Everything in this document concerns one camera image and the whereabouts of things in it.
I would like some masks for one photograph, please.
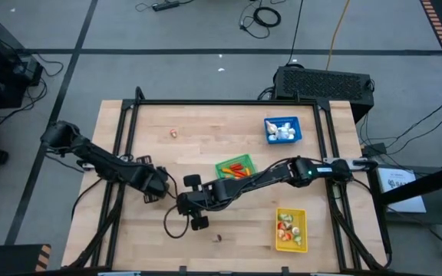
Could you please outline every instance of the floor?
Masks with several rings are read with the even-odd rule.
[[[0,148],[10,153],[0,166],[0,245],[50,243],[51,268],[61,265],[81,175],[35,158],[48,121],[69,120],[91,136],[100,102],[132,98],[136,86],[148,99],[256,99],[287,62],[299,7],[298,1],[275,5],[282,23],[258,40],[237,24],[247,0],[197,0],[157,13],[136,11],[138,3],[0,1],[0,22],[26,48],[64,64],[58,76],[45,77],[49,91],[43,101],[0,126]],[[293,60],[325,69],[344,4],[304,2]],[[351,1],[335,49],[330,70],[370,74],[376,82],[369,136],[397,135],[442,103],[442,48],[420,1]],[[442,111],[410,137],[441,120]],[[404,165],[442,166],[442,125],[394,158]],[[435,228],[442,234],[442,226]],[[442,244],[427,230],[415,225],[389,230],[394,270],[442,274]]]

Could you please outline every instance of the black floor line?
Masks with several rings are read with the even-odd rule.
[[[28,53],[73,54],[71,49],[27,49]],[[328,55],[328,49],[295,49],[294,54]],[[290,54],[290,49],[80,49],[79,54]],[[442,56],[442,50],[333,50],[332,55],[353,56]]]
[[[62,103],[64,101],[64,98],[66,97],[66,93],[68,92],[69,83],[71,82],[74,69],[76,68],[76,63],[78,62],[79,50],[83,47],[84,39],[86,38],[86,34],[90,27],[91,19],[93,18],[95,8],[97,7],[97,2],[98,0],[92,0],[90,3],[90,8],[88,9],[86,18],[81,27],[81,32],[78,37],[78,41],[76,42],[76,46],[74,47],[74,51],[68,65],[68,69],[66,70],[66,73],[64,75],[64,80],[62,81],[61,88],[59,89],[59,94],[55,101],[54,108],[52,108],[48,124],[52,121],[56,121],[56,119],[59,116]],[[33,166],[31,167],[27,184],[25,185],[25,189],[23,190],[23,194],[21,195],[20,203],[18,204],[18,207],[16,209],[12,226],[10,227],[8,235],[6,236],[5,245],[14,245],[16,242],[16,238],[18,237],[18,233],[20,232],[21,224],[23,223],[25,213],[27,212],[28,204],[30,203],[31,195],[34,192],[34,187],[35,183],[37,182],[38,174],[40,173],[42,163],[44,162],[44,157],[45,157],[45,149],[42,146],[40,146],[37,152],[37,156],[35,157]]]

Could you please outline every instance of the yellow cable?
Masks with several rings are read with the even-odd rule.
[[[347,7],[349,6],[350,2],[351,0],[346,1],[344,11],[342,11],[341,18],[338,20],[337,23],[337,28],[335,28],[334,36],[331,38],[330,51],[328,52],[327,67],[325,68],[326,71],[328,71],[328,66],[330,65],[330,58],[332,58],[332,50],[334,49],[334,42],[335,42],[335,37],[337,36],[337,31],[341,26],[342,19],[344,19],[345,12],[347,11]]]

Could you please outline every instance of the green tray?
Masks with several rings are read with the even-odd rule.
[[[221,169],[229,169],[229,166],[232,164],[240,163],[243,165],[244,168],[249,168],[250,175],[257,173],[255,170],[255,166],[252,163],[252,158],[250,158],[249,154],[244,154],[242,156],[235,157],[233,159],[223,161],[221,163],[216,164],[216,174],[218,176],[218,179],[224,179],[225,176],[228,176],[228,173],[224,173],[221,171]]]

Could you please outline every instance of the blue tray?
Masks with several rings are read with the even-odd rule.
[[[284,139],[284,140],[275,140],[271,141],[269,140],[269,133],[267,132],[267,123],[273,123],[277,127],[283,127],[285,123],[290,123],[291,128],[295,129],[295,139]],[[301,128],[299,127],[299,120],[298,117],[273,117],[273,118],[265,118],[264,119],[264,128],[266,129],[266,139],[267,143],[273,144],[273,143],[295,143],[298,140],[301,140],[303,138]]]

